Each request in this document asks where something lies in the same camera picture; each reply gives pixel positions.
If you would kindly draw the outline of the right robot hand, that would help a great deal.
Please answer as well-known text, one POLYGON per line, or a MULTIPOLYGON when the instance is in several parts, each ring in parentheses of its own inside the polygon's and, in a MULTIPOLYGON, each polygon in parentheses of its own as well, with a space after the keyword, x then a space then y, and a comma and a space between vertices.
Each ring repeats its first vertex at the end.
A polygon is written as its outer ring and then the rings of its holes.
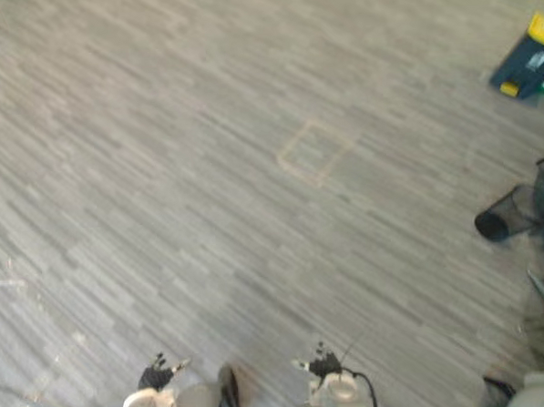
POLYGON ((292 366, 300 371, 311 373, 317 378, 324 379, 331 373, 341 373, 343 368, 334 352, 323 341, 313 348, 313 359, 310 361, 293 359, 292 366))

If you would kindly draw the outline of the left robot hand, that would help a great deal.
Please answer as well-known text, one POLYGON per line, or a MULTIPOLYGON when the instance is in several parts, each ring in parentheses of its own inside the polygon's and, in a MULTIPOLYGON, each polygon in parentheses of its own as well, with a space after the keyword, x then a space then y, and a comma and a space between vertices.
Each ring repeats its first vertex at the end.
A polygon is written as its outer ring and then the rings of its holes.
POLYGON ((169 367, 166 365, 164 353, 158 352, 151 364, 141 373, 138 389, 151 389, 157 392, 162 391, 169 385, 175 375, 184 371, 190 363, 191 358, 188 358, 169 367))

